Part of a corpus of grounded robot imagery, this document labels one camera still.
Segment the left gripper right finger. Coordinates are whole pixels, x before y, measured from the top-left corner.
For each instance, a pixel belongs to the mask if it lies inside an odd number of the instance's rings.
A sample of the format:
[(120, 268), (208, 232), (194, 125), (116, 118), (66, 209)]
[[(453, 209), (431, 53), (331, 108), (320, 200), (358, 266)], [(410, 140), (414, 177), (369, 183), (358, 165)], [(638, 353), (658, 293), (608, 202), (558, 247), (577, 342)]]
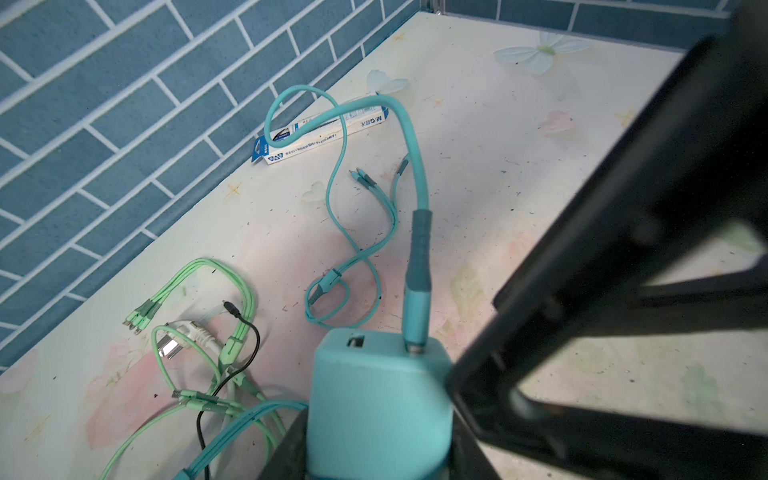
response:
[(474, 435), (460, 416), (453, 415), (449, 450), (450, 480), (500, 480)]

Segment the white charger with black cable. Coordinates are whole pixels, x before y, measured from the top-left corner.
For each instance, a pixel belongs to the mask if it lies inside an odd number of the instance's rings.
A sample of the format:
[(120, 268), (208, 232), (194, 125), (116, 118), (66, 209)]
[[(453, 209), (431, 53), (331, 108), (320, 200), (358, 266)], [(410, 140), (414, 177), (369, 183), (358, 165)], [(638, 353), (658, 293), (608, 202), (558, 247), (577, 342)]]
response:
[[(236, 386), (242, 386), (251, 394), (262, 398), (255, 386), (250, 382), (245, 371), (255, 359), (261, 345), (261, 334), (253, 323), (257, 310), (258, 300), (256, 297), (243, 299), (242, 309), (238, 309), (231, 301), (224, 301), (223, 307), (213, 313), (207, 314), (201, 322), (196, 323), (196, 328), (201, 331), (198, 335), (199, 344), (202, 348), (207, 348), (217, 355), (217, 364), (215, 365), (215, 376), (208, 395), (214, 400), (219, 399), (219, 393), (222, 389), (227, 389), (230, 396), (234, 396)], [(225, 343), (217, 340), (213, 330), (209, 326), (210, 320), (226, 311), (236, 321), (237, 326)], [(237, 358), (246, 341), (248, 333), (255, 335), (255, 346), (253, 351), (244, 363), (238, 365)]]

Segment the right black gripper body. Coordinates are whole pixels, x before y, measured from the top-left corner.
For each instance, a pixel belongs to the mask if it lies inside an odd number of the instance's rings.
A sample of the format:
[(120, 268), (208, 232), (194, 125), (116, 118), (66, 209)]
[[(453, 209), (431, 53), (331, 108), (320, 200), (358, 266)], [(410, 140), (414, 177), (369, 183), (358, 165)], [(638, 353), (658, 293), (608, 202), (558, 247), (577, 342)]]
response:
[(540, 402), (519, 383), (581, 336), (756, 330), (767, 262), (651, 279), (738, 220), (767, 237), (767, 5), (697, 43), (494, 298), (447, 393), (478, 445), (594, 479), (763, 479), (763, 434)]

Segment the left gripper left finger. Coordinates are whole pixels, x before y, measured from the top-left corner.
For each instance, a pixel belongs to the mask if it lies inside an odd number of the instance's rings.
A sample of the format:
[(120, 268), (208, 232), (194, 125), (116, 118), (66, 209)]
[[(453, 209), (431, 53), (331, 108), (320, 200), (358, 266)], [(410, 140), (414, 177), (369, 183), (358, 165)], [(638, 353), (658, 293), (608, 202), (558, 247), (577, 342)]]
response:
[(258, 480), (307, 479), (307, 424), (308, 411), (302, 410), (262, 469)]

